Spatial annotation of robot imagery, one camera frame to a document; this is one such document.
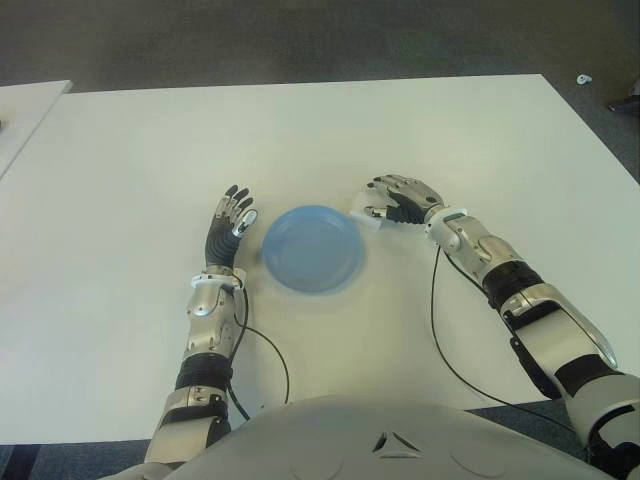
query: white table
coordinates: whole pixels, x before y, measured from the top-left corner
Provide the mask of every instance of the white table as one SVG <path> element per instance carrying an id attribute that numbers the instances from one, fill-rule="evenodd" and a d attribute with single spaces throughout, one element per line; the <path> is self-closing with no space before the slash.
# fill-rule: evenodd
<path id="1" fill-rule="evenodd" d="M 66 80 L 0 87 L 0 179 L 58 97 L 70 89 Z"/>
<path id="2" fill-rule="evenodd" d="M 151 435 L 188 331 L 189 280 L 234 182 L 261 214 L 237 256 L 250 321 L 286 356 L 294 401 L 355 392 L 493 405 L 434 349 L 435 248 L 420 228 L 361 228 L 366 265 L 335 295 L 288 291 L 260 260 L 284 211 L 347 212 L 390 172 L 509 239 L 640 374 L 640 189 L 541 76 L 72 94 L 0 183 L 0 408 L 11 413 L 0 443 Z M 543 398 L 500 319 L 446 261 L 436 307 L 444 350 L 469 380 L 511 402 Z M 279 361 L 251 334 L 234 384 L 252 414 L 282 402 Z"/>

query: wire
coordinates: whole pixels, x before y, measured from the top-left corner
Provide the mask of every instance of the wire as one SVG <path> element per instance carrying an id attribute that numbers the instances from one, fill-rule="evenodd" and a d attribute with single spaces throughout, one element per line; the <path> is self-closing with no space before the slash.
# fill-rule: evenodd
<path id="1" fill-rule="evenodd" d="M 284 357 L 282 356 L 282 353 L 280 353 L 280 350 L 278 349 L 276 344 L 273 343 L 269 337 L 267 337 L 264 333 L 256 330 L 255 328 L 247 327 L 247 330 L 262 337 L 267 343 L 269 343 L 269 345 L 271 345 L 271 347 L 273 347 L 278 357 L 280 357 L 280 361 L 282 362 L 282 367 L 284 368 L 284 375 L 286 377 L 286 384 L 287 384 L 286 393 L 284 395 L 284 403 L 286 405 L 287 403 L 289 403 L 289 389 L 290 389 L 289 368 L 287 367 L 287 362 L 284 360 Z"/>
<path id="2" fill-rule="evenodd" d="M 493 395 L 488 394 L 487 392 L 480 390 L 478 387 L 476 387 L 475 385 L 473 385 L 471 382 L 469 382 L 467 379 L 465 379 L 462 375 L 460 375 L 455 368 L 453 368 L 453 366 L 451 365 L 451 363 L 449 363 L 449 360 L 447 360 L 447 357 L 444 355 L 444 352 L 442 351 L 442 348 L 440 347 L 440 342 L 438 341 L 438 336 L 436 335 L 436 327 L 435 327 L 435 315 L 434 315 L 434 294 L 435 294 L 435 287 L 436 287 L 436 272 L 438 269 L 438 260 L 440 259 L 440 251 L 442 250 L 441 247 L 438 247 L 438 251 L 436 252 L 436 260 L 434 262 L 433 265 L 433 276 L 431 278 L 431 299 L 430 299 L 430 308 L 429 308 L 429 315 L 430 315 L 430 320 L 431 320 L 431 333 L 433 334 L 433 340 L 435 341 L 436 344 L 436 348 L 438 349 L 438 353 L 440 354 L 440 358 L 442 358 L 442 361 L 445 363 L 445 365 L 449 368 L 449 370 L 451 370 L 451 373 L 453 373 L 458 380 L 460 380 L 462 383 L 464 383 L 465 385 L 467 385 L 469 388 L 475 390 L 476 392 L 480 393 L 481 395 L 484 395 L 487 398 L 490 398 L 491 400 L 494 400 L 498 403 L 502 403 L 503 405 L 506 405 L 508 407 L 512 407 L 515 408 L 516 410 L 520 410 L 521 412 L 525 412 L 525 413 L 529 413 L 531 415 L 534 415 L 536 417 L 542 418 L 544 420 L 547 420 L 548 422 L 551 423 L 555 423 L 556 425 L 558 425 L 559 427 L 564 428 L 565 430 L 570 431 L 571 433 L 575 433 L 574 430 L 565 425 L 562 422 L 559 422 L 551 417 L 548 417 L 546 415 L 543 415 L 542 413 L 538 413 L 538 412 L 534 412 L 533 410 L 529 410 L 527 408 L 523 408 L 520 407 L 518 405 L 514 405 L 513 403 L 509 403 L 505 400 L 502 400 L 498 397 L 494 397 Z M 451 262 L 451 264 L 456 268 L 456 270 L 460 271 L 470 282 L 472 282 L 476 287 L 480 288 L 480 286 L 474 282 L 471 277 L 469 277 L 466 273 L 462 272 L 458 266 L 453 263 L 453 261 L 449 258 L 449 261 Z"/>
<path id="3" fill-rule="evenodd" d="M 462 275 L 464 278 L 466 278 L 467 280 L 469 280 L 469 282 L 471 282 L 473 284 L 474 287 L 476 287 L 478 289 L 478 291 L 480 293 L 482 293 L 482 295 L 484 295 L 485 297 L 487 296 L 487 292 L 485 292 L 482 287 L 480 285 L 478 285 L 478 283 L 471 278 L 469 275 L 467 275 L 467 272 L 465 272 L 464 270 L 462 270 L 457 264 L 456 262 L 453 261 L 453 259 L 449 256 L 449 254 L 447 252 L 443 252 L 444 256 L 447 257 L 447 260 L 449 260 L 449 263 L 451 265 L 453 265 L 453 268 L 455 268 L 456 270 L 458 270 L 458 273 L 460 273 L 460 275 Z"/>
<path id="4" fill-rule="evenodd" d="M 249 323 L 249 297 L 248 297 L 248 294 L 247 294 L 247 290 L 245 288 L 242 289 L 242 293 L 243 293 L 243 296 L 244 296 L 244 321 L 243 321 L 242 324 L 240 324 L 240 322 L 238 322 L 238 318 L 234 315 L 234 320 L 236 321 L 236 324 L 239 327 L 241 327 L 242 330 L 240 331 L 240 335 L 238 336 L 238 341 L 236 342 L 235 346 L 233 347 L 233 350 L 231 352 L 231 356 L 229 358 L 230 358 L 231 362 L 233 362 L 233 359 L 234 359 L 234 357 L 235 357 L 235 355 L 236 355 L 236 353 L 238 351 L 238 347 L 240 346 L 240 342 L 242 341 L 242 338 L 244 337 L 244 333 L 247 330 L 252 332 L 252 333 L 254 333 L 254 334 L 256 334 L 256 335 L 258 335 L 259 337 L 264 339 L 267 343 L 269 343 L 269 345 L 271 345 L 271 347 L 275 350 L 276 354 L 280 358 L 280 361 L 282 362 L 282 366 L 284 367 L 284 374 L 285 374 L 285 378 L 286 378 L 286 393 L 285 393 L 285 397 L 284 397 L 284 403 L 286 405 L 287 403 L 289 403 L 289 392 L 290 392 L 290 389 L 291 389 L 291 380 L 289 378 L 289 368 L 287 367 L 287 362 L 285 361 L 284 357 L 282 356 L 282 353 L 280 352 L 280 349 L 276 346 L 276 344 L 269 337 L 267 337 L 264 333 L 260 332 L 256 328 L 252 328 L 252 327 L 249 327 L 247 325 L 247 323 Z M 240 404 L 240 401 L 238 400 L 238 397 L 236 396 L 235 392 L 233 391 L 233 387 L 231 386 L 231 382 L 229 382 L 229 396 L 231 397 L 231 400 L 233 401 L 233 404 L 236 406 L 236 408 L 240 412 L 240 415 L 242 415 L 242 417 L 245 420 L 249 420 L 251 417 L 249 416 L 247 411 Z"/>
<path id="5" fill-rule="evenodd" d="M 247 323 L 249 323 L 249 296 L 247 295 L 246 288 L 242 289 L 242 295 L 244 296 L 244 321 L 243 321 L 243 324 L 240 325 L 240 323 L 238 322 L 238 317 L 236 317 L 235 314 L 233 315 L 233 318 L 235 319 L 236 323 L 242 327 L 242 330 L 240 330 L 240 335 L 238 336 L 238 340 L 236 341 L 236 344 L 233 346 L 233 350 L 231 350 L 231 355 L 229 355 L 229 362 L 231 364 L 233 364 L 233 359 L 236 357 L 236 353 L 238 352 L 238 347 L 240 346 L 240 342 L 244 337 L 244 332 L 247 330 Z M 238 397 L 236 397 L 236 392 L 233 391 L 233 387 L 231 386 L 231 379 L 229 379 L 229 385 L 227 385 L 227 387 L 229 390 L 229 396 L 231 397 L 231 401 L 236 406 L 236 409 L 238 409 L 238 412 L 240 412 L 240 415 L 242 415 L 242 418 L 244 418 L 245 420 L 249 420 L 251 417 L 249 416 L 247 411 L 244 409 L 244 407 L 240 404 Z"/>

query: robot forearm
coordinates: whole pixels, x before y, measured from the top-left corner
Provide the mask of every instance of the robot forearm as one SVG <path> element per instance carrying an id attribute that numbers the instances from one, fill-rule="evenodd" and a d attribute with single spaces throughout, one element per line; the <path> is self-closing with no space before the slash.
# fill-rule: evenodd
<path id="1" fill-rule="evenodd" d="M 565 400 L 592 463 L 625 478 L 640 457 L 640 380 L 617 371 L 598 329 L 464 209 L 433 207 L 425 224 L 429 237 L 485 291 L 541 393 Z"/>
<path id="2" fill-rule="evenodd" d="M 227 387 L 236 338 L 234 290 L 242 288 L 242 280 L 228 267 L 211 266 L 194 277 L 192 285 L 182 365 L 146 462 L 186 462 L 230 431 Z"/>

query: silver finger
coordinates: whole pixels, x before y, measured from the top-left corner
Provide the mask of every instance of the silver finger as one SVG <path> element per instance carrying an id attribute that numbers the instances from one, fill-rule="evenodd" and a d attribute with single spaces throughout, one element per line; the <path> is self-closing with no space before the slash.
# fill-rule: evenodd
<path id="1" fill-rule="evenodd" d="M 387 176 L 397 180 L 401 184 L 404 183 L 405 185 L 409 184 L 413 180 L 412 178 L 407 178 L 407 177 L 403 177 L 402 175 L 396 175 L 396 174 L 391 174 Z"/>
<path id="2" fill-rule="evenodd" d="M 244 215 L 242 215 L 242 218 L 240 219 L 238 224 L 235 227 L 233 227 L 233 230 L 231 230 L 231 232 L 236 237 L 242 238 L 242 236 L 244 235 L 244 232 L 246 232 L 247 229 L 254 224 L 257 218 L 258 218 L 257 210 L 247 210 L 244 213 Z"/>
<path id="3" fill-rule="evenodd" d="M 398 193 L 399 188 L 397 185 L 400 185 L 400 183 L 397 180 L 390 177 L 389 175 L 385 175 L 383 177 L 374 178 L 372 188 L 374 188 L 376 192 L 385 199 L 385 201 L 390 200 L 392 202 L 395 202 L 395 200 L 393 200 L 389 196 L 389 192 L 392 191 L 394 193 Z"/>
<path id="4" fill-rule="evenodd" d="M 386 207 L 364 207 L 364 213 L 373 218 L 387 218 Z"/>
<path id="5" fill-rule="evenodd" d="M 384 185 L 393 192 L 398 192 L 398 190 L 405 185 L 404 180 L 394 178 L 393 175 L 384 175 L 382 177 L 376 177 L 373 179 L 373 182 L 378 185 Z"/>

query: gray carpet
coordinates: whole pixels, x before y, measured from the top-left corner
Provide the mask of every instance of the gray carpet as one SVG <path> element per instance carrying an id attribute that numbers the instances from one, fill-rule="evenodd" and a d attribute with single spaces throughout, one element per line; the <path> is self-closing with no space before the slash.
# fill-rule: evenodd
<path id="1" fill-rule="evenodd" d="M 0 0 L 0 85 L 71 79 L 82 92 L 542 73 L 638 179 L 638 119 L 606 104 L 640 76 L 639 18 L 634 0 Z M 593 83 L 578 86 L 579 73 Z M 531 408 L 568 421 L 557 402 Z M 508 407 L 475 413 L 582 455 L 543 420 Z M 145 448 L 43 446 L 31 477 L 98 478 L 141 461 Z M 0 447 L 0 471 L 11 451 Z"/>

